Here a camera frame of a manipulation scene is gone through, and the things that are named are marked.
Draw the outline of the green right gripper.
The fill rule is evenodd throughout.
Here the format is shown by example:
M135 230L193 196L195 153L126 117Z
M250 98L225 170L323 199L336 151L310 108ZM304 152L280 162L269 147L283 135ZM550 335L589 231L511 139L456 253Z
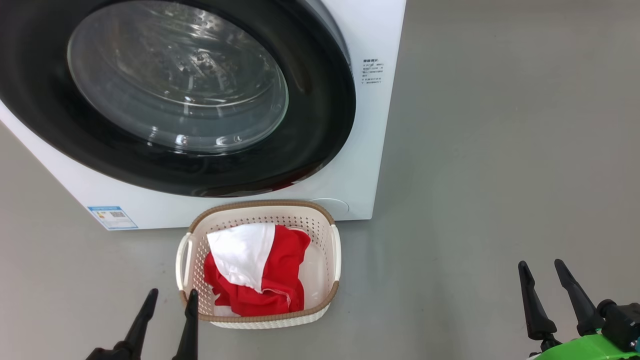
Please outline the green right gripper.
M640 337L629 343L631 351L624 352L604 335L597 334L603 326L603 319L594 303L563 260L554 260L554 267L569 296L577 319L576 330L581 337L532 354L527 360L640 360ZM542 342L554 340L556 324L549 319L541 304L535 290L535 279L525 260L518 264L518 275L528 338Z

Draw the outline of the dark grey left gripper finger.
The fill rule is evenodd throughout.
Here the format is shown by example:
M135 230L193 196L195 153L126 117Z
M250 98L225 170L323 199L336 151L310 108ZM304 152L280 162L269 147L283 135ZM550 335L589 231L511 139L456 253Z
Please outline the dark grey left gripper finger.
M198 360L199 354L199 294L190 290L185 306L185 325L173 360Z
M153 318L158 294L157 288L147 294L124 340L117 342L112 349L96 347L86 360L141 360L147 326Z

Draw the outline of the red and white garment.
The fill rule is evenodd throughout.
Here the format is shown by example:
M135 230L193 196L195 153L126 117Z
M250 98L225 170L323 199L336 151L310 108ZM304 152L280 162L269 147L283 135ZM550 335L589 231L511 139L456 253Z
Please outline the red and white garment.
M218 317L264 317L300 312L305 290L299 271L310 236L274 223L211 232L203 265Z

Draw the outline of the black round glass washer door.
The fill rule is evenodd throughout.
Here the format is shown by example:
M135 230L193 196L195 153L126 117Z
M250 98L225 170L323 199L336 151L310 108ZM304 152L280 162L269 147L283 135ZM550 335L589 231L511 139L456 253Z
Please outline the black round glass washer door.
M306 0L0 0L0 102L112 179L265 194L326 166L354 125L331 24Z

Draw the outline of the cream perforated laundry basket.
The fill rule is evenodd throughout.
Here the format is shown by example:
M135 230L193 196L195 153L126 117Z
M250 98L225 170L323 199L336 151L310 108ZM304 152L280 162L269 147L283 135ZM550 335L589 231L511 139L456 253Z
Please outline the cream perforated laundry basket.
M304 310L290 314L232 317L215 315L215 295L205 282L207 235L242 224L274 223L304 231L310 246L299 270L305 291ZM175 278L184 304L190 291L199 294L198 318L231 330L274 330L309 324L329 309L339 288L342 246L333 216L321 205L302 200L226 203L198 215L178 244Z

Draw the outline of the grey round plate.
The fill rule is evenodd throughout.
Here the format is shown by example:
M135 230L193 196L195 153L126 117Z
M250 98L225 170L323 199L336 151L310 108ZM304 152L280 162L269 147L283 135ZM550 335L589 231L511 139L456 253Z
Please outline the grey round plate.
M329 212L335 221L345 221L349 217L350 207L346 202L334 198L314 198L310 200Z

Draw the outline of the white front-load washing machine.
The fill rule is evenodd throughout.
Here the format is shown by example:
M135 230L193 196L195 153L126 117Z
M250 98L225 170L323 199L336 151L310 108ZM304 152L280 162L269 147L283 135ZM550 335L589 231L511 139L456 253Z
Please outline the white front-load washing machine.
M337 155L288 187L242 197L163 193L110 178L74 161L31 132L1 101L0 121L82 207L121 207L139 230L188 227L202 212L230 203L317 198L347 203L346 221L368 220L377 195L406 0L306 1L325 7L332 20L330 28L343 40L354 79L355 117Z

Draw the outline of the blue energy label sticker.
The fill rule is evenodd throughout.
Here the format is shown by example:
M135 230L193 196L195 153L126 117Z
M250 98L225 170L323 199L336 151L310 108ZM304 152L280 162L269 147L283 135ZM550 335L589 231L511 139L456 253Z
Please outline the blue energy label sticker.
M119 206L89 206L87 209L108 231L138 229L137 224Z

